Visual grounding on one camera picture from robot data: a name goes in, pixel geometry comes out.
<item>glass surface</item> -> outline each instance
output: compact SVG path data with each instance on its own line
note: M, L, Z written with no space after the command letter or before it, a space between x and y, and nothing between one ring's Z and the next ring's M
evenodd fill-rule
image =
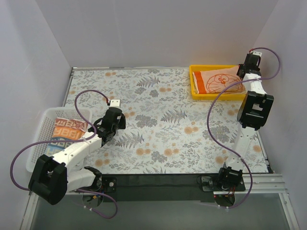
M75 203L82 204L81 195L67 195L54 206L40 198L31 229L289 229L278 194L251 194L243 205L228 211L199 201L119 202L117 216L109 220ZM115 210L113 203L102 203L97 209L108 215Z

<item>plastic basket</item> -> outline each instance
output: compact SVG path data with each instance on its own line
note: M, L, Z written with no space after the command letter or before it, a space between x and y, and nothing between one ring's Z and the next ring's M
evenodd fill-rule
M191 65L189 68L190 82L191 82L191 94L194 100L214 100L218 93L207 93L207 94L198 94L196 93L196 87L193 78L194 71L208 71L216 69L227 69L232 66L223 66L223 65ZM242 101L245 98L245 93L227 93L222 94L218 100L229 100L229 101Z
M89 108L79 108L81 114L92 121L92 110ZM45 111L42 120L40 122L38 131L35 135L34 142L43 141L43 140L50 140L54 130L54 122L56 118L66 118L66 119L78 119L83 120L79 114L77 113L75 108L65 108L65 107L56 107L56 108L49 108ZM37 159L45 153L47 148L46 144L36 145L31 148L30 154L26 163L26 169L29 172L33 172L34 166L36 164Z

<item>metal frame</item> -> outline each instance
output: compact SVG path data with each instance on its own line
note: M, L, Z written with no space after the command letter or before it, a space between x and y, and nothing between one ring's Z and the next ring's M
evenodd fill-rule
M279 193L280 200L283 205L283 211L286 215L288 224L290 226L290 229L298 230L299 226L295 217L295 214L292 209L292 205L289 199L288 193Z
M139 68L124 68L124 69L156 69L156 68L164 69L164 68L169 68L169 67L139 67ZM69 89L70 89L70 86L71 86L71 81L72 81L74 72L76 70L99 70L99 69L122 69L122 68L72 68L69 84L68 84L68 87L67 87L67 91L66 91L66 94L65 94L64 101L63 101L63 106L66 103L66 99L67 99L67 96L68 96L68 93L69 93ZM267 154L265 152L265 148L263 146L263 143L262 143L262 140L261 140L259 133L257 133L257 137L259 139L259 143L260 143L260 146L261 146L261 149L262 149L264 159L267 161L267 165L270 166L269 163L268 163L268 157L267 157ZM244 178L245 186L248 190L248 188L250 186L249 175L244 174L243 178ZM272 173L270 173L270 174L256 173L256 174L253 174L253 180L254 180L254 183L253 183L253 188L252 188L251 193L253 193L253 194L278 193L279 196L280 196L280 200L281 200L281 203L282 203L282 206L283 206L283 210L284 210L284 213L286 215L290 229L291 230L298 230L299 226L298 226L298 223L296 221L295 214L293 212L291 202L290 202L290 199L288 197L289 194L287 193L287 189L285 187L282 175L281 174L272 174ZM244 192L236 192L236 193L237 194L244 194L244 193L247 192L247 190L244 191ZM67 193L67 195L79 195L79 193ZM24 217L23 217L23 220L22 220L21 227L20 227L21 230L29 230L31 228L31 224L32 224L32 221L33 221L33 218L34 218L38 198L39 198L38 195L30 192L28 204L27 204L27 207L26 207L26 210L25 210L25 214L24 214Z
M128 176L128 174L118 174L118 176ZM243 179L246 186L246 191L236 192L237 194L245 194L250 186L250 177L248 174L243 175ZM289 194L285 187L283 177L281 174L253 174L253 188L252 194L279 194L281 204L283 206L283 211L285 213L286 219L288 221L291 230L298 230L299 226L293 212L291 202L289 199ZM214 192L215 195L224 194L224 192ZM67 195L80 195L80 193L70 192ZM21 230L29 230L34 218L34 213L38 201L38 195L31 193L29 196L29 202L24 214L24 218L21 225Z

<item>yellow tray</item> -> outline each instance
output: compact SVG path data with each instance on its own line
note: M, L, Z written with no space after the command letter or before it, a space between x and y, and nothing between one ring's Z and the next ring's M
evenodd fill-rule
M197 94L194 84L193 72L194 71L208 71L216 69L227 69L231 68L234 65L191 65L189 68L190 71L190 81L191 81L191 93L194 100L214 100L218 93L207 93L207 94ZM229 101L242 101L245 98L245 94L242 93L227 93L222 94L218 100L229 100Z

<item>floral tablecloth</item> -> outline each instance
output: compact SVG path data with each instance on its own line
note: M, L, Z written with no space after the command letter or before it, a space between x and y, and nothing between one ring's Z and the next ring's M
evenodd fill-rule
M192 99L188 69L77 70L65 106L73 107L75 96L86 89L121 99L127 119L125 130L84 161L102 173L217 173L230 155L208 134L211 102ZM78 105L92 109L93 121L107 109L94 92L83 94ZM213 108L212 133L228 147L236 138L240 105L218 102ZM246 161L253 173L268 172L257 138Z

